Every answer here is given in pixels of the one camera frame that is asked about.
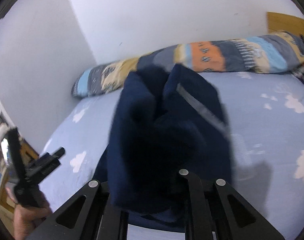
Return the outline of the left hand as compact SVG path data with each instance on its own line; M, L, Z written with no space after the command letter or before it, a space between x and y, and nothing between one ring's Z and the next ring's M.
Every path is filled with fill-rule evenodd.
M13 228L14 239L25 239L37 227L37 221L52 214L50 204L44 193L39 191L42 204L41 207L27 206L23 207L16 204L14 208Z

